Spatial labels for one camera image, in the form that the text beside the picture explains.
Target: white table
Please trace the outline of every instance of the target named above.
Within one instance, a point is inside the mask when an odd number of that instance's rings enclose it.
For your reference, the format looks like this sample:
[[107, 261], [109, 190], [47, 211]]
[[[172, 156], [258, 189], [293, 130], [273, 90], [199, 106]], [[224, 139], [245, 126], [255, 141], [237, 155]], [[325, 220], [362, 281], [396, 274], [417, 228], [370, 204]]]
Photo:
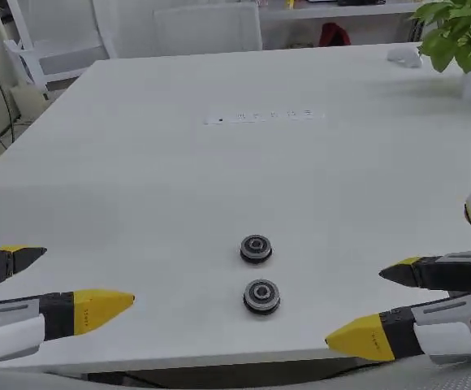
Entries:
[[[471, 106], [457, 68], [398, 67], [389, 47], [93, 65], [0, 158], [0, 245], [48, 248], [0, 299], [112, 288], [136, 302], [0, 367], [328, 358], [324, 337], [355, 317], [443, 297], [378, 271], [471, 249]], [[317, 118], [205, 125], [306, 108]], [[274, 247], [260, 267], [240, 259], [249, 234]], [[241, 299], [258, 278], [282, 297], [267, 318]]]

